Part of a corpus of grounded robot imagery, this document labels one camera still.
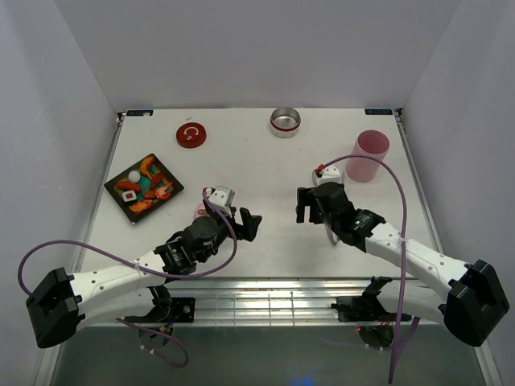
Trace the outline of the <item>metal tongs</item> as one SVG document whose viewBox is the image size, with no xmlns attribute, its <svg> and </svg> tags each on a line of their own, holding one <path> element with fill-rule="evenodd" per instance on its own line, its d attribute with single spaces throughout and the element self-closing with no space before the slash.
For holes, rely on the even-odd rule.
<svg viewBox="0 0 515 386">
<path fill-rule="evenodd" d="M 339 242 L 338 236 L 329 227 L 326 227 L 326 232 L 328 234 L 328 239 L 331 241 L 331 243 L 333 245 L 337 245 Z"/>
</svg>

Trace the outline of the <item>pink cylindrical container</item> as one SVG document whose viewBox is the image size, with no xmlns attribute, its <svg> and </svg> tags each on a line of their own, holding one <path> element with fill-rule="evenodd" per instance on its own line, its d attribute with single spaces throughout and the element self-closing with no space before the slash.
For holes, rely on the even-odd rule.
<svg viewBox="0 0 515 386">
<path fill-rule="evenodd" d="M 380 131 L 366 130 L 360 133 L 352 150 L 354 158 L 346 162 L 347 176 L 358 183 L 372 181 L 389 151 L 389 139 Z"/>
</svg>

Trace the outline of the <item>fried chicken wing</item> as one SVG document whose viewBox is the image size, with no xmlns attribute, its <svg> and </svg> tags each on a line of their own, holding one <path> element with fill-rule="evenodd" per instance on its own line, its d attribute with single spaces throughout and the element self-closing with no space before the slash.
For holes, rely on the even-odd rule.
<svg viewBox="0 0 515 386">
<path fill-rule="evenodd" d="M 149 180 L 152 180 L 154 175 L 151 172 L 151 167 L 155 163 L 154 155 L 149 155 L 145 157 L 140 166 L 140 172 L 145 175 Z"/>
</svg>

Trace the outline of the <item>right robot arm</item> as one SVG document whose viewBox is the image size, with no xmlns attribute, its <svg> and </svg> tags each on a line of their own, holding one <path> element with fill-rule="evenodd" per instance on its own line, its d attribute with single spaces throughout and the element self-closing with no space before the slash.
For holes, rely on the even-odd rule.
<svg viewBox="0 0 515 386">
<path fill-rule="evenodd" d="M 391 277 L 373 277 L 362 295 L 336 302 L 344 321 L 378 321 L 395 314 L 443 324 L 458 340 L 479 347 L 509 311 L 495 269 L 445 256 L 401 234 L 378 214 L 354 208 L 340 183 L 297 190 L 296 221 L 324 224 L 342 243 L 379 257 L 420 280 L 421 287 L 400 285 Z"/>
</svg>

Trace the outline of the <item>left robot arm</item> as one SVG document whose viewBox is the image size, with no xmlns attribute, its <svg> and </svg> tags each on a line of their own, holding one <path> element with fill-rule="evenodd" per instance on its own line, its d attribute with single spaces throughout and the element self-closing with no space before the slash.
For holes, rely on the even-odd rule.
<svg viewBox="0 0 515 386">
<path fill-rule="evenodd" d="M 200 277 L 196 266 L 216 255 L 227 239 L 255 239 L 262 217 L 246 208 L 238 212 L 240 224 L 231 215 L 210 211 L 132 261 L 117 259 L 115 265 L 90 272 L 53 269 L 26 301 L 38 347 L 57 346 L 82 328 L 118 318 L 146 325 L 173 318 L 188 322 L 166 285 Z"/>
</svg>

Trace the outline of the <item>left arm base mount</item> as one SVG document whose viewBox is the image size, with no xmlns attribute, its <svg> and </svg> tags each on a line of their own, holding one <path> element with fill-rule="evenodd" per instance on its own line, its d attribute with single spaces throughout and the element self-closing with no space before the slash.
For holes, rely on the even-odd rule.
<svg viewBox="0 0 515 386">
<path fill-rule="evenodd" d="M 160 298 L 153 301 L 150 311 L 143 316 L 125 317 L 127 322 L 163 323 L 193 322 L 195 317 L 195 298 Z"/>
</svg>

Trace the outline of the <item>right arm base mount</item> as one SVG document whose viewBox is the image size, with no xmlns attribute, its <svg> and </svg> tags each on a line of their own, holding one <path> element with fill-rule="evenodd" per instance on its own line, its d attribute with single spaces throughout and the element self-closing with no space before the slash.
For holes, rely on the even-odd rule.
<svg viewBox="0 0 515 386">
<path fill-rule="evenodd" d="M 386 311 L 375 297 L 337 297 L 331 308 L 340 322 L 388 322 L 396 316 Z"/>
</svg>

